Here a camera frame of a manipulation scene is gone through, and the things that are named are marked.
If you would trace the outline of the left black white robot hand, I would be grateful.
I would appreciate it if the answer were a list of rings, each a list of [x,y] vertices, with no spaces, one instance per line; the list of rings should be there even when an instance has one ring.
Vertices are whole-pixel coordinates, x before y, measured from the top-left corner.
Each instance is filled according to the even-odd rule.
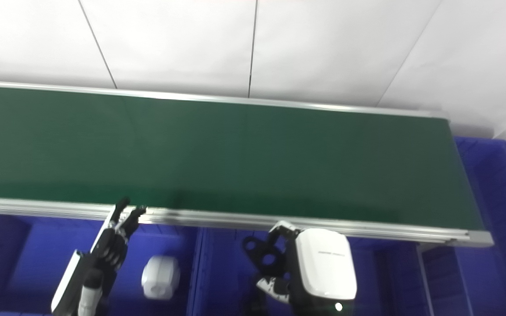
[[[136,206],[121,220],[130,204],[124,197],[115,204],[88,252],[75,250],[51,300],[53,316],[107,316],[110,293],[128,254],[128,242],[139,227],[147,206]]]

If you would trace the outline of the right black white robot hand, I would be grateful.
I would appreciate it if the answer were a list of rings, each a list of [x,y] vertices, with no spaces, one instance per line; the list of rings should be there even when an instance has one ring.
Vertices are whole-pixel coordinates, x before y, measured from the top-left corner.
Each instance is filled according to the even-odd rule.
[[[249,236],[242,248],[259,272],[256,288],[296,316],[353,314],[357,274],[344,235],[279,221],[265,240]]]

